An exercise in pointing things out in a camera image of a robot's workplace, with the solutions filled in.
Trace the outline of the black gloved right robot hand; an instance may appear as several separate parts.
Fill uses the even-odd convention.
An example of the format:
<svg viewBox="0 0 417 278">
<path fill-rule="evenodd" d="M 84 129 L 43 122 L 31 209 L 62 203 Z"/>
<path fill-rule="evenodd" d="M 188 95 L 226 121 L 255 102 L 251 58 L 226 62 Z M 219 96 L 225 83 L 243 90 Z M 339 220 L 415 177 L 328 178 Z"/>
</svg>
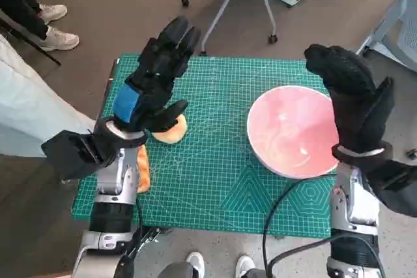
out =
<svg viewBox="0 0 417 278">
<path fill-rule="evenodd" d="M 304 56 L 307 70 L 322 78 L 330 94 L 339 144 L 359 154 L 386 147 L 382 137 L 394 107 L 394 80 L 376 85 L 363 59 L 339 46 L 312 44 Z"/>
</svg>

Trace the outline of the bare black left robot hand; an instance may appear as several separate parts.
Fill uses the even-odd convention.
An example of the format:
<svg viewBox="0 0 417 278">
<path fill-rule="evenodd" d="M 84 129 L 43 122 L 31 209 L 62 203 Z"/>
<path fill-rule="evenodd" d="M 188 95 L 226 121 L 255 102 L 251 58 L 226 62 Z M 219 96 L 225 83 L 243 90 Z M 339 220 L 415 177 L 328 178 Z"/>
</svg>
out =
<svg viewBox="0 0 417 278">
<path fill-rule="evenodd" d="M 180 100 L 167 107 L 176 78 L 182 77 L 201 36 L 184 16 L 171 20 L 158 37 L 148 40 L 138 67 L 120 87 L 113 103 L 113 121 L 126 132 L 164 132 L 188 105 Z"/>
</svg>

